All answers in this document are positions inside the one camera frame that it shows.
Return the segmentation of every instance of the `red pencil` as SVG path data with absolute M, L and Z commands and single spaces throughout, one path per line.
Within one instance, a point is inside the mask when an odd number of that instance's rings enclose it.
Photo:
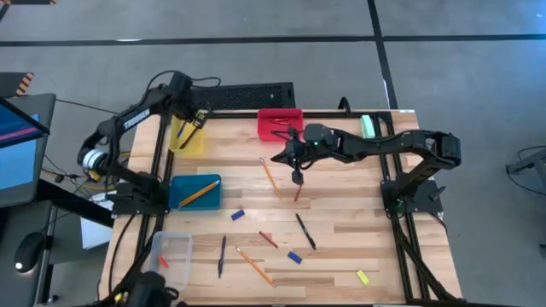
M 163 259 L 163 257 L 161 257 L 161 255 L 159 255 L 157 259 L 160 261 L 160 264 L 163 265 L 164 268 L 169 267 L 169 264 Z
M 265 235 L 263 232 L 259 231 L 258 233 L 259 233 L 259 235 L 263 236 L 264 239 L 265 239 L 266 241 L 268 241 L 272 246 L 274 246 L 275 248 L 279 248 L 279 246 L 278 246 L 277 244 L 275 244 L 275 242 L 273 242 L 273 240 L 270 239 L 270 238 L 269 238 L 267 235 Z
M 304 186 L 303 184 L 300 184 L 300 185 L 299 185 L 298 191 L 296 192 L 296 196 L 294 196 L 294 198 L 293 198 L 293 201 L 294 201 L 294 202 L 298 201 L 299 192 L 301 192 L 301 187 L 303 187 L 303 186 Z

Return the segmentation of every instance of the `blue block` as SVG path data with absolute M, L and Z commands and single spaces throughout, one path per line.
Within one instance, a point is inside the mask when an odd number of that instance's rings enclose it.
M 296 255 L 295 253 L 289 252 L 289 253 L 288 253 L 288 257 L 289 257 L 290 259 L 292 259 L 295 263 L 301 264 L 301 258 L 300 258 L 298 255 Z
M 242 209 L 240 209 L 239 211 L 231 215 L 231 219 L 235 221 L 237 218 L 242 217 L 244 215 L 245 215 L 245 212 Z

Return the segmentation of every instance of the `computer mouse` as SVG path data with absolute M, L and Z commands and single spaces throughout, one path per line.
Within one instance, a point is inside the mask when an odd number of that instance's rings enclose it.
M 40 252 L 44 248 L 44 234 L 34 232 L 26 235 L 15 251 L 15 268 L 20 273 L 26 273 L 38 262 Z

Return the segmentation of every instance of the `gray floor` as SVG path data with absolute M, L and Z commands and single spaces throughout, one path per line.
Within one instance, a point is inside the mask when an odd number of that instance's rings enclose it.
M 376 2 L 384 35 L 546 33 L 541 0 Z M 371 34 L 365 0 L 60 0 L 13 6 L 0 24 L 3 41 Z M 415 109 L 422 128 L 462 140 L 462 166 L 436 179 L 448 187 L 445 221 L 470 301 L 546 301 L 546 260 L 538 253 L 546 242 L 544 197 L 504 173 L 518 149 L 544 144 L 545 51 L 545 41 L 386 43 L 399 107 Z M 114 111 L 135 102 L 165 69 L 218 75 L 225 84 L 292 81 L 299 107 L 335 107 L 342 96 L 354 108 L 387 107 L 374 43 L 0 48 L 0 67 L 35 72 L 32 94 L 55 92 Z M 107 115 L 57 107 L 48 155 L 78 171 L 81 140 Z M 541 188 L 532 172 L 516 179 Z M 57 305 L 95 296 L 102 257 L 96 252 L 55 272 L 53 290 L 63 296 Z M 82 284 L 69 287 L 82 267 Z

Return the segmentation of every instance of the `wooden table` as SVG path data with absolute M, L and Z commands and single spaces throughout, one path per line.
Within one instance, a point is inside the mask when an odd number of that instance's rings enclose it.
M 392 111 L 392 118 L 397 133 L 418 128 L 413 112 Z M 159 117 L 151 117 L 138 125 L 129 163 L 132 170 L 150 171 L 159 122 Z M 353 134 L 361 133 L 358 119 L 305 120 L 306 124 L 315 122 Z M 261 142 L 256 119 L 210 119 L 202 133 L 206 152 L 201 156 L 176 156 L 172 175 L 219 174 L 223 179 L 222 207 L 217 211 L 172 211 L 163 228 L 193 236 L 189 286 L 181 294 L 188 304 L 404 302 L 392 226 L 385 217 L 381 200 L 382 173 L 378 157 L 350 165 L 333 159 L 316 162 L 304 171 L 305 185 L 295 203 L 292 169 L 268 162 L 282 193 L 279 200 L 258 161 L 259 157 L 278 154 L 284 144 Z M 165 145 L 161 165 L 164 165 L 166 152 Z M 421 161 L 412 154 L 403 154 L 401 158 L 406 171 Z M 246 215 L 233 222 L 230 216 L 240 207 Z M 296 212 L 315 240 L 316 251 L 305 238 L 294 216 Z M 460 297 L 444 228 L 427 214 L 414 217 L 423 260 L 445 288 Z M 113 247 L 127 219 L 119 217 L 113 227 L 102 271 L 101 297 L 107 293 Z M 113 271 L 114 285 L 133 261 L 140 221 L 140 217 L 135 217 L 120 244 Z M 275 249 L 265 241 L 258 234 L 260 230 L 280 248 Z M 218 258 L 224 235 L 227 235 L 224 272 L 218 279 Z M 264 269 L 277 287 L 270 286 L 235 246 L 240 246 Z M 289 251 L 300 255 L 303 263 L 298 265 L 289 259 Z M 419 297 L 415 267 L 408 262 L 414 296 Z M 359 269 L 368 276 L 368 286 L 356 277 Z M 167 284 L 176 287 L 177 281 L 167 281 Z

